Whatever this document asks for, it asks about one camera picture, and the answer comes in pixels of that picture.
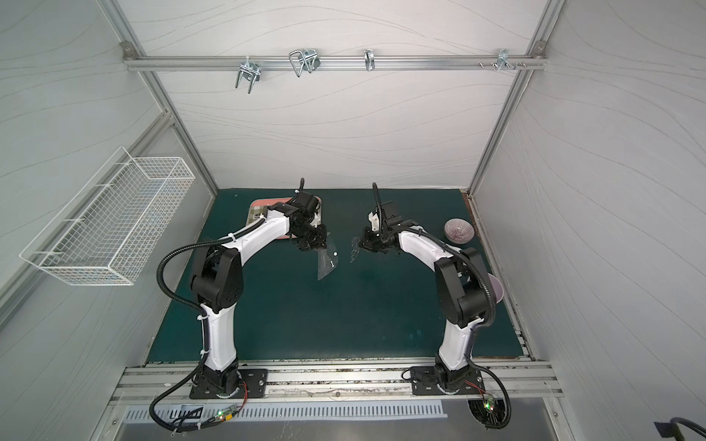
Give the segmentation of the clear plastic ruler pouch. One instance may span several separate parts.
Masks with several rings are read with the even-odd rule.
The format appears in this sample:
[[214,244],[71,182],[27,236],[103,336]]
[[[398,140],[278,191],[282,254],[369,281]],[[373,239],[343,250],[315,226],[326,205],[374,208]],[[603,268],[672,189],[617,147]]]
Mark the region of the clear plastic ruler pouch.
[[317,250],[317,258],[317,279],[321,281],[338,267],[338,248],[330,234],[325,239],[324,247]]

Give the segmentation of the clear plastic protractor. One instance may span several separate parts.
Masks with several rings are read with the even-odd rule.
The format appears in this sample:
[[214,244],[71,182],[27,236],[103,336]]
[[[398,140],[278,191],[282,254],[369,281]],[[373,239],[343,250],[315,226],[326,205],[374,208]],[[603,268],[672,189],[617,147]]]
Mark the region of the clear plastic protractor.
[[350,262],[354,263],[360,254],[360,237],[355,236],[351,240]]

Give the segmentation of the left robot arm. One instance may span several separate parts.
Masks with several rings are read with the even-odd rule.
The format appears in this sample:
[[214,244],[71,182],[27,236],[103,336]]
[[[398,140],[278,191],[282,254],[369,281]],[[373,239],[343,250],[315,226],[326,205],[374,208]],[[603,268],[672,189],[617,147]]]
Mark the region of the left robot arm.
[[190,290],[202,308],[203,366],[195,375],[198,392],[230,398],[243,382],[233,339],[235,306],[245,292],[244,266],[270,243],[292,238],[304,251],[327,251],[327,228],[320,198],[297,190],[292,198],[264,209],[256,221],[194,253]]

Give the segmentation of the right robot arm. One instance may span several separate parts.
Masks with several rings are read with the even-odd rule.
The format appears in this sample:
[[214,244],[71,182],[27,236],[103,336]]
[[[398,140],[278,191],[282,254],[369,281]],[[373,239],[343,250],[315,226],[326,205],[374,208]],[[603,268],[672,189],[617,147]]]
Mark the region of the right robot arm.
[[473,362],[477,333],[496,318],[498,296],[474,249],[461,250],[403,219],[392,201],[376,202],[363,230],[360,248],[373,253],[404,252],[430,268],[435,276],[444,336],[435,358],[434,377],[446,393],[456,393],[478,368]]

